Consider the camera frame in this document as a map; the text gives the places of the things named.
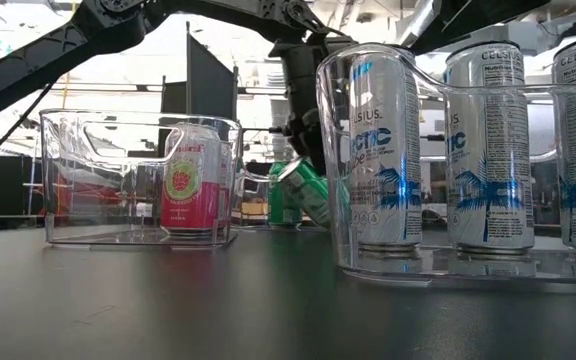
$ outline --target table surface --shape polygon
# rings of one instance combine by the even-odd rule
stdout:
[[[576,295],[367,283],[300,236],[91,251],[1,231],[0,359],[576,359]]]

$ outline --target green can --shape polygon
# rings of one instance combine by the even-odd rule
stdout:
[[[328,184],[317,176],[305,158],[297,158],[286,165],[279,175],[279,187],[315,224],[325,228],[330,226]]]
[[[301,225],[303,221],[299,204],[287,196],[277,183],[279,174],[287,165],[287,161],[276,162],[272,164],[268,173],[271,180],[268,194],[268,223],[272,226],[295,227]]]

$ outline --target tilted green can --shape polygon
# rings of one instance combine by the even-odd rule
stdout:
[[[272,226],[294,227],[303,221],[299,204],[289,197],[277,183],[279,174],[286,165],[288,165],[287,161],[275,162],[268,173],[271,180],[268,194],[268,223]]]
[[[325,228],[330,226],[328,184],[317,176],[305,158],[297,158],[286,165],[279,175],[279,187],[315,224]]]

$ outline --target raspberry graphic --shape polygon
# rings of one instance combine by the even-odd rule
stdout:
[[[183,191],[190,183],[190,175],[185,172],[178,171],[173,175],[172,186],[176,191]]]

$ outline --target gray tabletop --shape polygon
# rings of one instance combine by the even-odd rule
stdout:
[[[303,235],[90,251],[2,231],[0,359],[576,359],[576,295],[365,283]]]

